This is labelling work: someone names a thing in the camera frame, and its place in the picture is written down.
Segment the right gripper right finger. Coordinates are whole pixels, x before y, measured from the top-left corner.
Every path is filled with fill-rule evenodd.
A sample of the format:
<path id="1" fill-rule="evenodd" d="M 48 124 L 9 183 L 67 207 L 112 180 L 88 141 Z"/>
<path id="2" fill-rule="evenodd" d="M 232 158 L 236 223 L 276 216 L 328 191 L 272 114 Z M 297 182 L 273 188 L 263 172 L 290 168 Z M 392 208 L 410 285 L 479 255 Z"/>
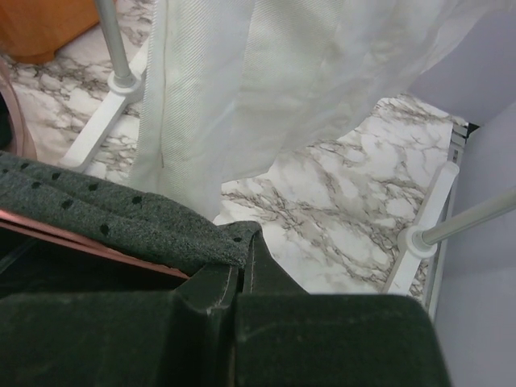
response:
<path id="1" fill-rule="evenodd" d="M 449 386 L 427 312 L 413 298 L 307 293 L 250 242 L 235 312 L 238 386 Z"/>

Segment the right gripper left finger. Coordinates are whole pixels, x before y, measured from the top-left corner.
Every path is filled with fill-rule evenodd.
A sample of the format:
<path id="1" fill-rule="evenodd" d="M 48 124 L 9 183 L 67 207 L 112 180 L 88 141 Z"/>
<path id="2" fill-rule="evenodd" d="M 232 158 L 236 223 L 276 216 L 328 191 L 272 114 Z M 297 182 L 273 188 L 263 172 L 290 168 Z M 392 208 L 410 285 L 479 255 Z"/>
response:
<path id="1" fill-rule="evenodd" d="M 17 293 L 1 301 L 4 386 L 224 386 L 237 268 L 174 290 Z"/>

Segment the black dotted garment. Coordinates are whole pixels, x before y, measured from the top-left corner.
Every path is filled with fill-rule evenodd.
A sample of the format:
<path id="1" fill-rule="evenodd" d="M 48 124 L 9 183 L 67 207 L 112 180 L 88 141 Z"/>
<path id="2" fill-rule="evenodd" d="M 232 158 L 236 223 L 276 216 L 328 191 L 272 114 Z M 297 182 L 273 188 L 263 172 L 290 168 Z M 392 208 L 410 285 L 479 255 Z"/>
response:
<path id="1" fill-rule="evenodd" d="M 256 222 L 216 226 L 161 195 L 8 152 L 1 154 L 1 207 L 189 276 L 206 264 L 243 268 L 261 229 Z"/>

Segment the pink wire hanger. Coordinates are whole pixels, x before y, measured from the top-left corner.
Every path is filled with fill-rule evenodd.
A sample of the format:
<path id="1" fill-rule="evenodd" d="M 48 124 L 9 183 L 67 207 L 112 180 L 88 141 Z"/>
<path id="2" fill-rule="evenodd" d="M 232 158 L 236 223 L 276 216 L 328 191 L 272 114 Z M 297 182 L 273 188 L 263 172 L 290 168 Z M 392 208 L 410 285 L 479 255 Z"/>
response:
<path id="1" fill-rule="evenodd" d="M 35 221 L 22 215 L 11 213 L 1 209 L 1 228 L 16 231 L 39 240 L 54 243 L 63 247 L 72 248 L 80 252 L 87 252 L 94 256 L 129 264 L 154 272 L 167 274 L 174 277 L 189 279 L 187 275 L 175 268 L 169 268 L 162 264 L 153 264 L 132 256 L 125 255 L 119 251 L 109 248 L 95 240 L 85 236 L 66 231 L 58 227 Z"/>

